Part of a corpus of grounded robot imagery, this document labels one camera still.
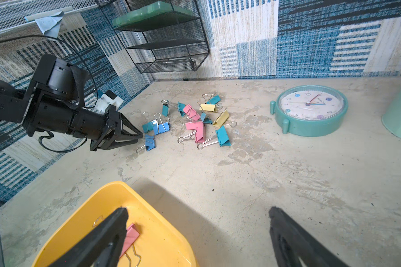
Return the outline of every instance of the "yellow plastic bin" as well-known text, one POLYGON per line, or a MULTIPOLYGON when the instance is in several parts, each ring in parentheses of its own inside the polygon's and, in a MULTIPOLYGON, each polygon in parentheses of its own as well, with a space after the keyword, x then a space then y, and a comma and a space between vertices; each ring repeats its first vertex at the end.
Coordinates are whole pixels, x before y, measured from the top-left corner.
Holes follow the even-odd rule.
MULTIPOLYGON (((119 207, 128 210, 127 227, 134 223, 140 233, 134 242, 136 253, 141 256, 139 267, 198 266, 187 239, 123 182, 106 184, 91 195, 49 238, 32 266, 45 267, 53 263, 86 236, 94 222, 100 223, 119 207)), ((131 247, 127 254, 132 266, 136 266, 139 259, 131 247)), ((118 263, 118 267, 123 266, 129 266, 125 255, 118 263)))

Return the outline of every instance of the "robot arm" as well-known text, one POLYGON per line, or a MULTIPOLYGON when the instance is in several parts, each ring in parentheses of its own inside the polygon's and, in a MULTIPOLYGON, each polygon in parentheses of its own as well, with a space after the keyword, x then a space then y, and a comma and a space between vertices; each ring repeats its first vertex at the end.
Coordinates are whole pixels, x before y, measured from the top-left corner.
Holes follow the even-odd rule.
POLYGON ((92 151, 137 143, 142 132, 115 106, 109 105, 104 115, 83 108, 87 79, 86 71, 55 56, 43 55, 26 91, 0 80, 0 121, 23 122, 28 136, 35 131, 47 131, 51 136, 50 131, 56 131, 91 139, 92 151))

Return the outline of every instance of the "blue binder clip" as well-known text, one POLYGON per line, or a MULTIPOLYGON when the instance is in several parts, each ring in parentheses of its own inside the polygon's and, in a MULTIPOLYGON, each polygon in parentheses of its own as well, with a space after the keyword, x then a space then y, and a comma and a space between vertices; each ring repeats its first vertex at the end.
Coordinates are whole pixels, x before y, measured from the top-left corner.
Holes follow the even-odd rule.
POLYGON ((178 112, 181 114, 182 117, 184 117, 186 113, 182 110, 186 107, 186 104, 180 103, 179 101, 177 104, 178 104, 178 112))
POLYGON ((168 107, 168 105, 167 104, 163 104, 162 105, 162 115, 164 115, 164 116, 168 116, 168 112, 169 112, 169 107, 168 107))
POLYGON ((214 138, 214 136, 212 136, 208 138, 205 142, 198 143, 198 150, 202 150, 202 148, 216 143, 219 143, 220 147, 231 146, 229 136, 227 135, 227 131, 224 126, 221 126, 220 129, 216 130, 215 134, 218 138, 217 141, 206 144, 207 142, 209 142, 211 139, 214 138))
POLYGON ((158 134, 160 134, 160 133, 169 131, 169 122, 163 123, 163 122, 162 122, 162 115, 161 115, 160 113, 156 113, 156 114, 154 115, 154 117, 156 118, 156 121, 157 121, 156 126, 155 126, 155 125, 153 126, 153 130, 154 130, 154 134, 155 134, 155 135, 158 135, 158 134), (159 114, 160 125, 159 125, 159 121, 158 121, 157 118, 156 118, 156 115, 157 115, 157 114, 159 114))
POLYGON ((220 104, 217 104, 218 102, 221 101, 221 99, 220 99, 220 96, 219 96, 219 95, 214 96, 216 93, 217 93, 217 92, 212 93, 212 94, 204 93, 204 94, 202 95, 202 97, 203 97, 203 99, 205 99, 205 104, 213 104, 213 105, 216 104, 217 110, 220 110, 220 109, 222 109, 223 106, 220 105, 220 104))
POLYGON ((137 151, 136 151, 137 154, 139 154, 143 149, 145 149, 146 151, 150 151, 156 147, 155 142, 154 142, 154 136, 145 135, 144 139, 145 139, 145 145, 137 148, 137 151))
POLYGON ((201 104, 198 102, 198 105, 200 107, 200 109, 202 110, 202 114, 200 115, 201 120, 203 123, 208 123, 208 124, 212 124, 213 121, 211 120, 211 118, 206 114, 206 112, 203 110, 201 104))
POLYGON ((169 102, 168 100, 162 100, 162 115, 168 117, 169 115, 169 106, 175 107, 178 111, 180 111, 180 114, 182 112, 182 109, 186 106, 185 104, 180 104, 178 103, 172 103, 169 102))
POLYGON ((152 131, 152 130, 153 130, 153 123, 152 123, 152 121, 150 121, 149 115, 148 115, 148 112, 147 112, 147 111, 146 111, 146 112, 143 112, 143 115, 145 116, 146 120, 148 121, 146 124, 143 124, 143 125, 142 125, 143 131, 144 131, 144 133, 148 133, 149 131, 152 131))
POLYGON ((208 123, 208 124, 213 123, 213 121, 207 116, 207 114, 205 112, 202 113, 202 115, 200 117, 201 117, 201 120, 203 123, 208 123))
POLYGON ((229 136, 227 135, 227 131, 224 126, 221 126, 218 130, 215 131, 215 133, 217 134, 220 147, 231 146, 229 136))

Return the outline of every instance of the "wallpaper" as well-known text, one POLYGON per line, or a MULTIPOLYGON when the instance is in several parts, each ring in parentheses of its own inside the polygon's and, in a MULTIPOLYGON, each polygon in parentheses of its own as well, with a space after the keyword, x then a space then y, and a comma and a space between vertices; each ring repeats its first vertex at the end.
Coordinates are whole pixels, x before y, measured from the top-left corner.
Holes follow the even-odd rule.
MULTIPOLYGON (((116 58, 108 46, 104 45, 105 34, 98 35, 95 12, 84 12, 64 17, 59 38, 78 50, 89 66, 98 88, 105 92, 112 90, 124 102, 122 107, 146 88, 150 82, 133 66, 128 65, 128 58, 116 58)), ((0 38, 10 38, 28 34, 41 34, 37 26, 0 38)), ((0 79, 17 89, 26 89, 41 56, 53 54, 76 66, 84 68, 81 60, 69 47, 45 38, 27 38, 0 44, 0 79)), ((85 85, 86 106, 95 104, 96 95, 92 81, 85 85)), ((20 124, 0 122, 0 200, 7 201, 33 179, 43 173, 64 154, 45 150, 38 143, 38 137, 46 133, 36 132, 27 136, 20 124)), ((72 148, 82 139, 54 133, 55 137, 44 143, 51 149, 72 148)), ((81 149, 88 149, 85 144, 81 149)))
POLYGON ((198 0, 211 54, 155 79, 401 76, 401 0, 198 0))

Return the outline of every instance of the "pink binder clip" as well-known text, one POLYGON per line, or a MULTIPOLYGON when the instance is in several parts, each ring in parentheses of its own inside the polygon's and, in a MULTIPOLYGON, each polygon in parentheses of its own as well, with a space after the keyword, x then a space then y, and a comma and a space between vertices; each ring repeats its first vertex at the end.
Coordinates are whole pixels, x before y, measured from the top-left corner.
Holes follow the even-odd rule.
POLYGON ((183 111, 186 113, 187 118, 190 118, 194 121, 200 120, 200 115, 192 108, 190 104, 187 104, 184 108, 183 111))
POLYGON ((132 223, 126 232, 125 241, 123 242, 123 248, 119 258, 123 256, 123 254, 128 250, 128 248, 131 247, 131 245, 135 242, 135 239, 137 239, 139 236, 140 234, 134 229, 134 224, 132 223))
POLYGON ((189 122, 186 123, 187 130, 195 130, 196 134, 194 136, 195 143, 202 143, 205 141, 205 125, 203 122, 189 122))

